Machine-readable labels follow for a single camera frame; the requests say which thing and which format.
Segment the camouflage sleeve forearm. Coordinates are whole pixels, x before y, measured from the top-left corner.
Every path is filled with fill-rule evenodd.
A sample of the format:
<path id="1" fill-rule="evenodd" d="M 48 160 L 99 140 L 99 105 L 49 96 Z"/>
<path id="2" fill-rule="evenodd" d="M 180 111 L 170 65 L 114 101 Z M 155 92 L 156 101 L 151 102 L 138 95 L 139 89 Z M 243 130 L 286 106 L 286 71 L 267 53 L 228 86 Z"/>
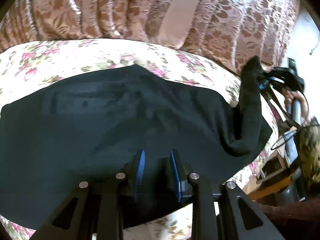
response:
<path id="1" fill-rule="evenodd" d="M 319 124 L 302 127 L 296 136 L 303 179 L 308 189 L 319 187 Z"/>

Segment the right hand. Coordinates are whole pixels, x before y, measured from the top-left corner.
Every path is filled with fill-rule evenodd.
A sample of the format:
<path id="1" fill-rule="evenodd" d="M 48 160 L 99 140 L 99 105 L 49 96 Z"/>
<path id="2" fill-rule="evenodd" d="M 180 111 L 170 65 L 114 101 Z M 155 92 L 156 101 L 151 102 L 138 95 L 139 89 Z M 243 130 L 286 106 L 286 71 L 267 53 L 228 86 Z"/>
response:
<path id="1" fill-rule="evenodd" d="M 310 122 L 309 106 L 305 96 L 300 91 L 282 89 L 286 111 L 296 123 Z"/>

